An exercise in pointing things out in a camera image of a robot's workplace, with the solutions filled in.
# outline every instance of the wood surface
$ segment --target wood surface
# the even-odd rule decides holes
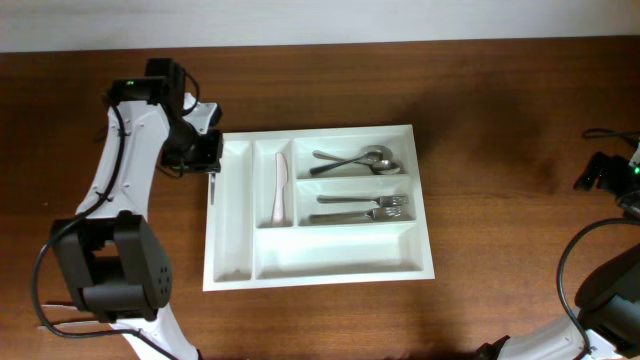
[[[225,132],[413,124],[436,279],[202,292],[207,179],[157,174],[149,221],[174,267],[173,311],[205,359],[436,358],[563,316],[554,274],[583,226],[618,216],[572,190],[590,127],[638,130],[640,38],[456,41],[0,55],[0,349],[7,359],[131,359],[120,337],[37,330],[31,267],[54,219],[95,174],[100,94],[174,57],[217,101]],[[637,242],[596,231],[566,272],[584,277]],[[68,300],[53,255],[43,300]],[[54,320],[86,314],[50,312]]]

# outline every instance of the white wall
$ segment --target white wall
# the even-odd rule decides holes
[[[0,51],[640,34],[640,0],[0,0]]]

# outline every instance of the utensil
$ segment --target utensil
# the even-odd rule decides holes
[[[391,195],[379,197],[342,197],[342,196],[318,196],[320,204],[338,204],[347,202],[374,202],[380,207],[401,206],[409,203],[405,195]]]
[[[369,152],[369,151],[377,151],[377,152],[382,153],[382,159],[381,160],[391,160],[391,159],[393,159],[393,152],[391,151],[391,149],[389,149],[386,146],[382,146],[382,145],[366,146],[360,151],[362,153]],[[337,157],[337,156],[333,156],[331,154],[327,154],[326,152],[323,152],[323,151],[320,151],[320,150],[315,150],[315,151],[313,151],[312,154],[316,159],[331,160],[331,161],[345,161],[346,160],[346,159],[343,159],[341,157]],[[369,165],[368,163],[364,163],[362,161],[356,161],[355,163],[356,164],[361,164],[361,165]]]
[[[376,175],[393,175],[400,172],[400,164],[392,160],[380,160],[369,165]]]
[[[273,202],[271,225],[284,226],[284,187],[289,182],[287,159],[283,153],[276,153],[276,198]]]
[[[378,151],[368,151],[365,152],[364,154],[352,158],[352,159],[348,159],[348,160],[344,160],[344,161],[340,161],[340,162],[336,162],[333,164],[329,164],[329,165],[323,165],[323,166],[318,166],[318,167],[314,167],[312,169],[309,170],[309,174],[311,176],[323,173],[325,171],[331,170],[331,169],[335,169],[339,166],[342,165],[346,165],[346,164],[350,164],[352,162],[356,162],[356,161],[362,161],[365,163],[369,163],[369,164],[375,164],[376,162],[382,160],[382,153],[378,152]]]
[[[339,222],[353,218],[371,219],[373,221],[386,221],[404,215],[404,210],[400,206],[375,208],[369,211],[353,211],[335,214],[313,214],[309,215],[309,222],[313,224],[326,224]]]

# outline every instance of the spoon handle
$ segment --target spoon handle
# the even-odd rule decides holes
[[[340,161],[340,162],[337,162],[337,163],[329,164],[329,165],[322,165],[322,166],[314,167],[314,168],[311,168],[309,170],[309,174],[311,176],[318,175],[318,174],[323,173],[325,171],[328,171],[328,170],[331,170],[331,169],[335,169],[335,168],[337,168],[339,166],[350,164],[352,162],[356,162],[356,161],[362,159],[363,156],[364,155],[355,157],[353,159],[344,160],[344,161]]]

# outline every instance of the wooden table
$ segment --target wooden table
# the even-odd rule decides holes
[[[638,49],[626,37],[0,55],[3,358],[135,356],[120,337],[37,330],[28,285],[51,222],[73,215],[95,174],[101,92],[150,57],[182,63],[222,105],[225,132],[414,126],[434,281],[203,293],[207,179],[156,176],[149,220],[175,269],[172,308],[205,358],[426,357],[536,330],[563,316],[554,274],[568,240],[620,214],[611,195],[572,185],[594,152],[632,153],[580,132],[638,130]],[[632,231],[575,250],[571,297]],[[68,300],[52,255],[42,270],[43,300]]]

